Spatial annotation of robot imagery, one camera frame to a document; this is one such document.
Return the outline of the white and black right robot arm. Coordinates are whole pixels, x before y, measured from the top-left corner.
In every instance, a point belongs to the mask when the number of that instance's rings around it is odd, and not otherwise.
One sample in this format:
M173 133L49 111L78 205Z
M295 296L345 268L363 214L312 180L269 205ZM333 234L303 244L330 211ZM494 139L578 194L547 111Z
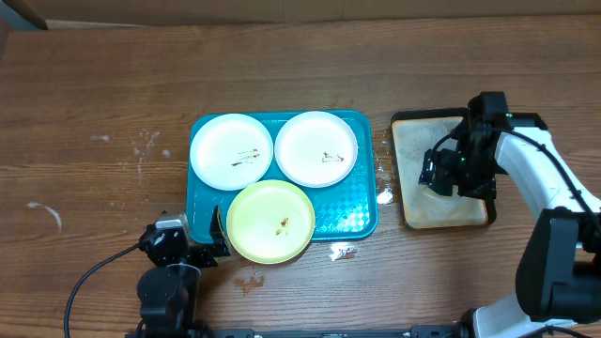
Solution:
M512 294L466 314L464 337L541 337L600 318L600 200L559 155L537 114L512 113L501 92L482 92L435 143L419 182L433 192L491 202L496 176L509 176L535 226L517 266Z

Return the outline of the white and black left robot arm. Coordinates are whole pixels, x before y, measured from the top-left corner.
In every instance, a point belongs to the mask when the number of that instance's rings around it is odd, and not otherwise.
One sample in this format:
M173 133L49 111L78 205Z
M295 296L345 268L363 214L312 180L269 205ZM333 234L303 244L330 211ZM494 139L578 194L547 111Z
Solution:
M141 301L137 337L211 337L208 325L195 319L201 270L214 268L220 257L230 255L221 211L213 209L209 244L190 243L184 213L167 214L146 227L140 250L155 267L138 281Z

